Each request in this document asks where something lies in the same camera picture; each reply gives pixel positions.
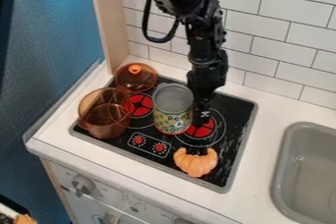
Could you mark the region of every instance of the can label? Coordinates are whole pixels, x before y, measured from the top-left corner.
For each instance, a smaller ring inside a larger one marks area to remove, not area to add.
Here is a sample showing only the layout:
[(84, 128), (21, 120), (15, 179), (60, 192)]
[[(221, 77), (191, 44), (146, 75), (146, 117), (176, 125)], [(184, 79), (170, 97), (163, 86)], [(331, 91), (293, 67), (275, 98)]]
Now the can label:
[(192, 107), (179, 114), (169, 114), (154, 108), (153, 115), (156, 129), (166, 135), (182, 134), (193, 121)]

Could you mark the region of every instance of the oven door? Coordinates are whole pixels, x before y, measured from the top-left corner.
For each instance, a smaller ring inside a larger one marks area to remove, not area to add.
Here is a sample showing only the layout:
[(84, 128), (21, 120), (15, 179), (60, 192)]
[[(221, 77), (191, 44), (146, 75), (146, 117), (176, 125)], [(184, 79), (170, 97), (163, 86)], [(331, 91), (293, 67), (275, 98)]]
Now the oven door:
[(61, 187), (78, 224), (148, 224), (90, 196), (77, 197), (75, 190)]

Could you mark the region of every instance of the tin can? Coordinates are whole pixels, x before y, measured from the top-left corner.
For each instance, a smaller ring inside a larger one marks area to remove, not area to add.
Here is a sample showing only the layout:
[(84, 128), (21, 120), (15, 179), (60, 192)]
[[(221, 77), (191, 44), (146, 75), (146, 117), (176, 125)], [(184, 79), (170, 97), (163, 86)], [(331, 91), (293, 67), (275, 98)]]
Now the tin can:
[(185, 132), (193, 121), (194, 95), (182, 84), (160, 84), (153, 94), (154, 125), (166, 135)]

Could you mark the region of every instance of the blue wall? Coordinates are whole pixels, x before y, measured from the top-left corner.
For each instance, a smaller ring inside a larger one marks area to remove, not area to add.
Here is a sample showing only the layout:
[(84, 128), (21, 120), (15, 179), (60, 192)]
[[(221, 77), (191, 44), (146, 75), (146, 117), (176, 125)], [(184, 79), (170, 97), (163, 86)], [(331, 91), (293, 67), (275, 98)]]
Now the blue wall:
[(22, 135), (102, 56), (92, 0), (16, 0), (0, 98), (0, 194), (40, 224), (69, 220)]

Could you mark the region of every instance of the toy croissant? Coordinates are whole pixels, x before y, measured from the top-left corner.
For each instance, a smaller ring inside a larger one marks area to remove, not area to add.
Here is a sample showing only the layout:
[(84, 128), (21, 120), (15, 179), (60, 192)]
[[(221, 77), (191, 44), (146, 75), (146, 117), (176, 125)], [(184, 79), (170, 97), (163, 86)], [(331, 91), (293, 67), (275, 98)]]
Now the toy croissant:
[(189, 176), (199, 178), (208, 174), (218, 163), (217, 152), (209, 148), (207, 155), (188, 155), (185, 148), (180, 148), (174, 153), (175, 164)]

